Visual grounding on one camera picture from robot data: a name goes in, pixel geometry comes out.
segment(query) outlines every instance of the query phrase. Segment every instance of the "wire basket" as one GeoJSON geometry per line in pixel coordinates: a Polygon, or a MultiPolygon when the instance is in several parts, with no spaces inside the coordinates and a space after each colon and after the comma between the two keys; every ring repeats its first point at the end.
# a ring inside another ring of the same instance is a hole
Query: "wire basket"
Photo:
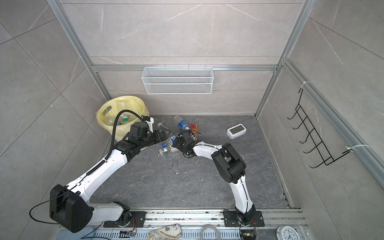
{"type": "Polygon", "coordinates": [[[148,94],[212,93],[211,67],[146,67],[141,76],[148,94]]]}

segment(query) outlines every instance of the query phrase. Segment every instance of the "trash can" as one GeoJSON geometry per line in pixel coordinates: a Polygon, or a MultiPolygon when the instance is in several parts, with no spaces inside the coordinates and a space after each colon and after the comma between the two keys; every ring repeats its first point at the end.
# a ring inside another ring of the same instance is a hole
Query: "trash can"
{"type": "MultiPolygon", "coordinates": [[[[140,98],[135,96],[122,96],[109,100],[101,106],[96,113],[98,124],[112,134],[114,120],[117,114],[124,109],[134,111],[139,116],[149,116],[148,109],[140,98]]],[[[127,113],[124,116],[122,115],[118,122],[120,125],[116,126],[116,141],[120,141],[125,134],[130,131],[132,124],[140,122],[140,120],[131,113],[127,113]]]]}

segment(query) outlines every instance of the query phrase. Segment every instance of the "gray floor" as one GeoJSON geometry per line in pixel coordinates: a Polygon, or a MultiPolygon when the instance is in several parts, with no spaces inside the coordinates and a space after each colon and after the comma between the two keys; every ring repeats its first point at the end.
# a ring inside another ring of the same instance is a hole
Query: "gray floor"
{"type": "MultiPolygon", "coordinates": [[[[152,116],[173,133],[178,132],[173,116],[152,116]]],[[[256,208],[287,208],[267,152],[262,133],[254,116],[182,116],[196,123],[199,140],[221,145],[232,144],[247,164],[246,183],[256,208]],[[228,128],[242,123],[247,132],[236,139],[226,135],[228,128]]],[[[217,172],[212,160],[185,158],[180,152],[167,159],[158,156],[159,145],[142,151],[118,169],[92,195],[92,203],[120,201],[130,207],[204,207],[233,208],[235,199],[227,182],[217,172]]]]}

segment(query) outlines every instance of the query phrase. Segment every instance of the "black mounting plate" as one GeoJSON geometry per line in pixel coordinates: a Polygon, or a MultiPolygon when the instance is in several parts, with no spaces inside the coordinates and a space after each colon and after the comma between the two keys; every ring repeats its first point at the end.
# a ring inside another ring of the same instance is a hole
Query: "black mounting plate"
{"type": "MultiPolygon", "coordinates": [[[[237,218],[237,213],[236,211],[223,211],[223,216],[224,216],[224,225],[226,227],[240,227],[240,222],[237,218]]],[[[255,222],[256,222],[256,227],[263,227],[265,226],[264,224],[264,218],[262,215],[262,212],[260,211],[255,211],[255,214],[252,217],[255,222]]]]}
{"type": "MultiPolygon", "coordinates": [[[[130,212],[131,218],[135,219],[136,227],[144,227],[145,216],[147,212],[130,212]]],[[[119,227],[116,222],[104,222],[103,227],[119,227]]],[[[130,221],[126,227],[133,227],[133,221],[130,221]]]]}

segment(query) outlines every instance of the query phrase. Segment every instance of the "tile wall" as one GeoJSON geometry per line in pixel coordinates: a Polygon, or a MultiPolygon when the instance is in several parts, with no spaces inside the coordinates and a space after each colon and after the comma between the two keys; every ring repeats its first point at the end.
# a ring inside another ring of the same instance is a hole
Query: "tile wall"
{"type": "MultiPolygon", "coordinates": [[[[94,64],[277,64],[303,1],[61,3],[94,64]]],[[[136,95],[151,114],[238,115],[255,113],[271,74],[215,72],[212,94],[186,96],[148,95],[140,72],[100,73],[112,96],[136,95]]]]}
{"type": "MultiPolygon", "coordinates": [[[[103,102],[45,0],[0,3],[0,239],[54,239],[28,212],[99,159],[103,102]]],[[[48,207],[33,216],[52,222],[48,207]]]]}
{"type": "MultiPolygon", "coordinates": [[[[318,0],[290,55],[381,159],[383,9],[378,0],[318,0]]],[[[314,147],[311,141],[299,142],[305,141],[308,132],[303,125],[292,129],[301,122],[297,115],[287,119],[295,113],[299,89],[300,84],[283,71],[260,118],[295,207],[303,209],[316,239],[380,239],[384,190],[362,162],[349,153],[328,166],[310,167],[321,163],[319,153],[303,153],[314,147]]],[[[331,155],[339,157],[346,143],[305,93],[301,104],[331,155]]],[[[329,156],[324,147],[320,151],[329,156]]]]}

